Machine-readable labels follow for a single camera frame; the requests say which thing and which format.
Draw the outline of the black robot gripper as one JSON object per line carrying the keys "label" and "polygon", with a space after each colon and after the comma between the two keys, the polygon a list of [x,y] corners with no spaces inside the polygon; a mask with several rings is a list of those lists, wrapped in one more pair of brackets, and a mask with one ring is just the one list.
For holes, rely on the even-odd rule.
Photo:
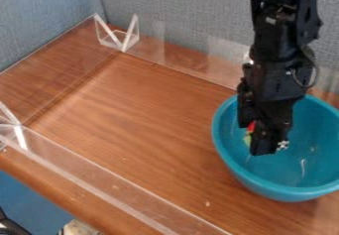
{"label": "black robot gripper", "polygon": [[242,65],[237,86],[237,122],[245,128],[254,121],[250,154],[262,156],[285,150],[294,103],[312,86],[314,62],[305,56],[285,61]]}

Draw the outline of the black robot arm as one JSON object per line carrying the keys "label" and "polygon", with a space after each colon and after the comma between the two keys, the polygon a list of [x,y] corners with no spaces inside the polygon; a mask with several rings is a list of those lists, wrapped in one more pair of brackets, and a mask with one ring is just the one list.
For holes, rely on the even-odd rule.
{"label": "black robot arm", "polygon": [[250,0],[253,44],[237,86],[238,126],[252,127],[250,154],[288,146],[292,109],[316,84],[309,47],[318,38],[317,0]]}

